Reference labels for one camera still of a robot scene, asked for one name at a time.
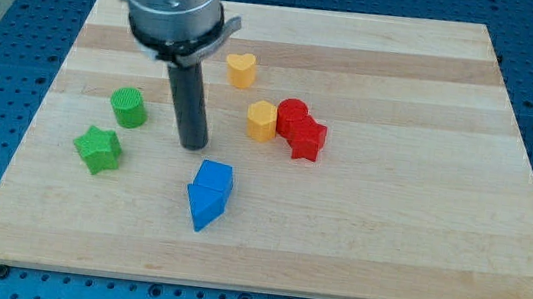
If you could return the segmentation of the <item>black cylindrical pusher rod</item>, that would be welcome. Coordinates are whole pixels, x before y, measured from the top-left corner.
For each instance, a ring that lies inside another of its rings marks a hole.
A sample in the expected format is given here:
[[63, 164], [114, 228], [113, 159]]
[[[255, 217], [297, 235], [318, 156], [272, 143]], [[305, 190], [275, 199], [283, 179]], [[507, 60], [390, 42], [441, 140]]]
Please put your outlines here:
[[197, 63], [187, 67], [167, 67], [179, 142], [187, 150], [198, 151], [208, 144], [201, 66]]

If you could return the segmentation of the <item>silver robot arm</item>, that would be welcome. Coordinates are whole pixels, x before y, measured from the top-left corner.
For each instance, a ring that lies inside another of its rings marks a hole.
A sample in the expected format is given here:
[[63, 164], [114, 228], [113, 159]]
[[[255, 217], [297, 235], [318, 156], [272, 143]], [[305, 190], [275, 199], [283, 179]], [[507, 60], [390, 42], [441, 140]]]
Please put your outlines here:
[[134, 39], [167, 65], [179, 141], [187, 150], [208, 145], [202, 63], [241, 29], [221, 0], [124, 0]]

